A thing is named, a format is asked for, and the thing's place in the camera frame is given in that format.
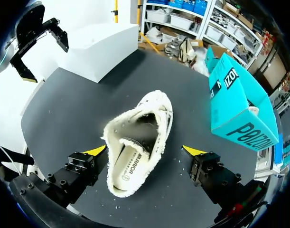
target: cyan shoebox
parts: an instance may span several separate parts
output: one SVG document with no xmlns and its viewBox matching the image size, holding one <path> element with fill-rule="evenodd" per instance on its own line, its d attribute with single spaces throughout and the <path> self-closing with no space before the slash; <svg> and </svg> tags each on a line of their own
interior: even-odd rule
<svg viewBox="0 0 290 228">
<path fill-rule="evenodd" d="M 216 45 L 209 45 L 205 58 L 205 63 L 209 73 L 213 71 L 223 53 L 226 53 L 233 58 L 232 52 L 229 49 Z"/>
<path fill-rule="evenodd" d="M 209 77 L 211 132 L 254 151 L 279 142 L 267 93 L 240 64 L 223 54 Z M 249 106 L 259 108 L 258 115 Z"/>
</svg>

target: black circular platform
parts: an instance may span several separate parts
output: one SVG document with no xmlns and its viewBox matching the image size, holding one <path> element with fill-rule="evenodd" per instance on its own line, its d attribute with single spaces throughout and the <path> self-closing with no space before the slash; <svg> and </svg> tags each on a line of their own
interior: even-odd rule
<svg viewBox="0 0 290 228">
<path fill-rule="evenodd" d="M 168 95 L 174 112 L 156 168 L 134 195 L 121 199 L 108 191 L 105 166 L 94 187 L 87 187 L 73 207 L 93 221 L 115 227 L 207 227 L 220 207 L 193 185 L 186 171 L 191 160 L 181 146 L 214 151 L 228 169 L 242 175 L 243 184 L 254 177 L 257 154 L 211 134 L 208 78 L 190 68 L 140 50 L 98 84 L 59 68 L 25 111 L 25 140 L 46 176 L 62 168 L 74 151 L 103 145 L 105 125 L 156 89 Z"/>
</svg>

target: yellow pole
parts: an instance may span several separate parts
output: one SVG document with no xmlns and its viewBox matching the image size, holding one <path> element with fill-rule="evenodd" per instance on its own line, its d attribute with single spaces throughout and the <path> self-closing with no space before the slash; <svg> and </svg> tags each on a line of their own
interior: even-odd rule
<svg viewBox="0 0 290 228">
<path fill-rule="evenodd" d="M 140 8 L 141 8 L 141 4 L 140 4 L 140 0 L 138 0 L 137 2 L 137 24 L 140 26 Z"/>
<path fill-rule="evenodd" d="M 118 16 L 118 10 L 117 10 L 117 0 L 114 1 L 114 21 L 117 23 L 117 16 Z"/>
<path fill-rule="evenodd" d="M 145 41 L 147 41 L 147 43 L 156 51 L 156 53 L 158 53 L 159 55 L 160 55 L 160 52 L 159 52 L 159 50 L 157 50 L 156 49 L 156 47 L 150 42 L 150 40 L 148 40 L 148 38 L 144 35 L 144 34 L 142 34 L 141 32 L 140 32 L 140 35 L 145 39 Z"/>
</svg>

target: metal shelf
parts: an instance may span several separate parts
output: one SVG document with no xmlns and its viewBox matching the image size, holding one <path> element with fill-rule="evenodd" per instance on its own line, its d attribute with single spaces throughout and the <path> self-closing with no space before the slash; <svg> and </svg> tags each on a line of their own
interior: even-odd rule
<svg viewBox="0 0 290 228">
<path fill-rule="evenodd" d="M 212 20 L 210 20 L 209 23 L 212 24 L 212 25 L 214 25 L 214 26 L 216 26 L 216 27 L 218 27 L 219 29 L 227 32 L 230 36 L 232 36 L 233 38 L 235 38 L 236 40 L 238 40 L 248 51 L 250 51 L 252 54 L 255 54 L 255 51 L 253 51 L 250 47 L 248 47 L 244 43 L 244 41 L 242 39 L 238 38 L 235 34 L 231 33 L 230 31 L 228 31 L 227 29 L 225 29 L 223 26 L 219 25 L 218 23 L 216 23 L 216 22 L 214 22 Z"/>
<path fill-rule="evenodd" d="M 235 20 L 236 22 L 238 22 L 244 29 L 246 29 L 254 38 L 256 38 L 259 42 L 261 42 L 261 40 L 243 23 L 241 22 L 238 18 L 235 18 L 233 15 L 231 15 L 230 13 L 228 13 L 226 10 L 222 9 L 219 6 L 215 6 L 215 9 L 223 12 L 224 14 L 226 14 L 227 16 L 229 16 L 231 19 Z"/>
<path fill-rule="evenodd" d="M 197 14 L 195 12 L 192 12 L 192 11 L 189 11 L 189 10 L 186 10 L 186 9 L 181 9 L 181 8 L 173 7 L 173 6 L 170 6 L 170 5 L 157 4 L 157 3 L 147 3 L 147 6 L 166 7 L 166 8 L 170 8 L 170 9 L 174 9 L 174 10 L 179 10 L 179 11 L 182 11 L 182 12 L 185 12 L 185 13 L 189 13 L 191 15 L 194 15 L 194 16 L 198 17 L 198 18 L 204 18 L 204 16 L 199 15 L 199 14 Z"/>
<path fill-rule="evenodd" d="M 216 41 L 216 40 L 210 38 L 210 37 L 207 36 L 207 35 L 204 35 L 204 38 L 208 39 L 208 40 L 209 40 L 210 42 L 212 42 L 212 43 L 217 44 L 217 45 L 220 46 L 220 47 L 226 48 L 223 44 L 221 44 L 220 42 L 218 42 L 218 41 Z M 240 57 L 238 57 L 235 53 L 233 53 L 233 52 L 231 52 L 231 53 L 232 53 L 232 55 L 233 55 L 233 56 L 234 56 L 234 57 L 235 57 L 239 62 L 241 62 L 244 66 L 247 66 L 247 63 L 245 63 L 244 60 L 242 60 Z"/>
<path fill-rule="evenodd" d="M 164 25 L 164 26 L 167 26 L 167 27 L 171 27 L 171 28 L 174 28 L 174 29 L 178 29 L 178 30 L 181 30 L 183 32 L 186 32 L 186 33 L 189 33 L 195 37 L 198 36 L 198 34 L 196 32 L 193 32 L 193 31 L 190 31 L 190 30 L 185 30 L 185 29 L 182 29 L 182 28 L 179 28 L 179 27 L 176 27 L 176 26 L 173 26 L 171 25 L 170 23 L 161 23 L 161 22 L 155 22 L 155 21 L 152 21 L 152 20 L 145 20 L 145 22 L 148 22 L 148 23 L 154 23 L 154 24 L 159 24 L 159 25 Z"/>
</svg>

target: fuzzy white sneaker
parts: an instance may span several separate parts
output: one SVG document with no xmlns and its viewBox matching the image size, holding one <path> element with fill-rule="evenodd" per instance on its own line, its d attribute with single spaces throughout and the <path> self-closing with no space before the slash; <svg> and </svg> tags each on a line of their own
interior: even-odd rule
<svg viewBox="0 0 290 228">
<path fill-rule="evenodd" d="M 111 120 L 103 131 L 109 156 L 107 184 L 117 197 L 137 191 L 161 159 L 173 121 L 172 105 L 159 90 Z"/>
</svg>

